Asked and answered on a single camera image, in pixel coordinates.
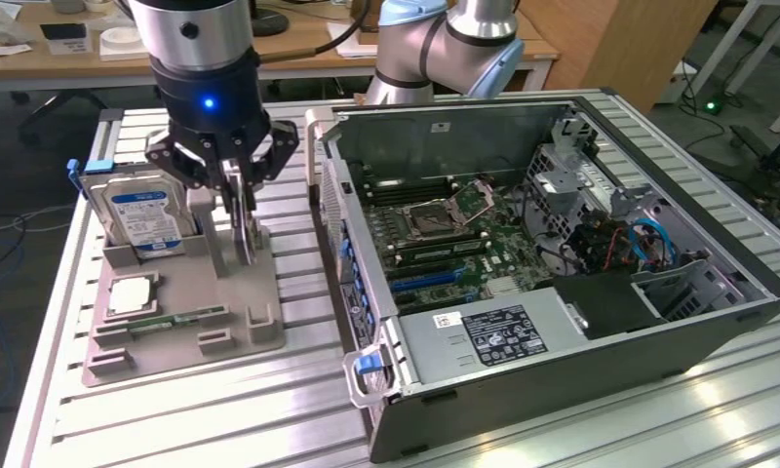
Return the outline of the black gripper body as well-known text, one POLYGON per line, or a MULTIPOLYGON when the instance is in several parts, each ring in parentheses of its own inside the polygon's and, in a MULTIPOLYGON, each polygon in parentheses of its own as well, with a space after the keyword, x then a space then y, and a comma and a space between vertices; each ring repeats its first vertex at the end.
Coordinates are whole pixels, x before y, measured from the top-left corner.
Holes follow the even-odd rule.
POLYGON ((245 161, 271 130, 259 93, 259 54, 245 52, 225 66, 191 70, 157 58, 152 70, 171 123, 193 134, 224 143, 221 159, 245 161))

